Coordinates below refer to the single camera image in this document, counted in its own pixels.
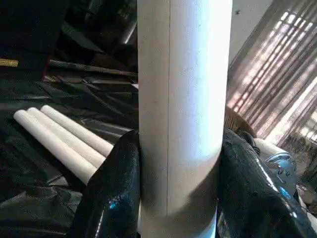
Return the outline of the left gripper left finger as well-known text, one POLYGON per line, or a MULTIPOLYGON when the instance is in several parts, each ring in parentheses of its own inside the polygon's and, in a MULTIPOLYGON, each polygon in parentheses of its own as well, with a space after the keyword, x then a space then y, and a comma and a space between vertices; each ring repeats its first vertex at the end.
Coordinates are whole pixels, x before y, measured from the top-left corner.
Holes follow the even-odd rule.
POLYGON ((139 133, 116 142, 90 178, 70 227, 72 238, 135 238, 140 205, 139 133))

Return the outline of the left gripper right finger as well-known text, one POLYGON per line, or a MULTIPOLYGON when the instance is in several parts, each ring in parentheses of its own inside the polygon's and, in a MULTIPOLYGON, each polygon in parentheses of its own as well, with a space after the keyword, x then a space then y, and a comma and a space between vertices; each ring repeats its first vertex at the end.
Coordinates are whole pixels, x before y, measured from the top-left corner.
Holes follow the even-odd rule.
POLYGON ((232 238, 315 238, 306 212, 251 145, 228 128, 219 164, 219 206, 232 238))

